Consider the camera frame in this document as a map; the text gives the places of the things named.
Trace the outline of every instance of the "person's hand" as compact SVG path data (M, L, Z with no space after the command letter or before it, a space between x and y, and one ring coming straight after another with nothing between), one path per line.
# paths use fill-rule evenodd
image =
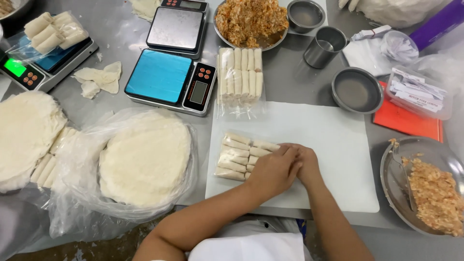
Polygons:
M309 187L311 182L314 182L315 180L322 180L317 156L313 149L293 143L285 143L281 145L290 146L298 150L297 160L302 162L303 166L300 168L297 177L301 180L301 183L306 187L306 189Z
M260 157L245 184L267 201L290 188L303 165L296 161L298 150L288 145Z

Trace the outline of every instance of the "white cutting board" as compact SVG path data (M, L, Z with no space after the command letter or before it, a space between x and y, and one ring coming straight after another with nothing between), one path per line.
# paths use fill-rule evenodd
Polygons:
M208 17L208 22L209 23L212 23L213 22L213 15L214 15L214 12L216 11L216 8L218 8L218 6L222 3L222 1L224 0L205 0L206 2L209 3L209 11L210 11L210 15ZM287 6L289 5L290 2L292 2L293 0L279 0L279 6L281 7L285 7L287 8ZM328 26L329 23L327 22L329 20L329 16L327 14L327 4L325 2L325 0L313 0L314 2L318 3L322 9L324 10L325 12L325 21L324 21L324 24L321 25L322 26ZM308 35L308 36L315 36L316 35L316 32L317 32L317 28L312 30L311 32L309 33L304 33L302 35ZM289 28L289 33L295 33L295 31L293 31L293 29Z
M217 117L215 106L205 198L241 184L214 176L221 140L228 130L251 133L251 138L269 137L275 143L299 143L314 149L324 181L342 211L379 211L363 115L338 107L267 102L266 119L230 122ZM262 206L310 208L308 195L299 180Z

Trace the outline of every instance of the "purple container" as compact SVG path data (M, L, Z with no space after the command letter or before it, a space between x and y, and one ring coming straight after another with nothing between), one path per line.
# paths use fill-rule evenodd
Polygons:
M464 0L453 0L409 37L417 44L419 51L422 51L462 23Z

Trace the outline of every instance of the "stainless steel cup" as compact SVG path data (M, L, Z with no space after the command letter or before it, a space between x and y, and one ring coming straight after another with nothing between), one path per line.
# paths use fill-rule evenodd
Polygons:
M348 40L340 30L324 26L317 31L303 57L311 67L323 69L347 44Z

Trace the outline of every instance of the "vacuum-sealed pack of spring rolls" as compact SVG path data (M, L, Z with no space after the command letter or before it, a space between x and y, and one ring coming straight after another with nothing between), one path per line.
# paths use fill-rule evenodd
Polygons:
M255 119L266 112L261 48L220 48L217 55L218 116Z
M228 130L221 141L219 159L214 175L237 181L247 180L260 157L266 156L280 148L268 142L267 138L250 133Z
M45 12L24 26L24 31L7 39L6 53L22 62L35 62L84 41L89 33L70 11Z

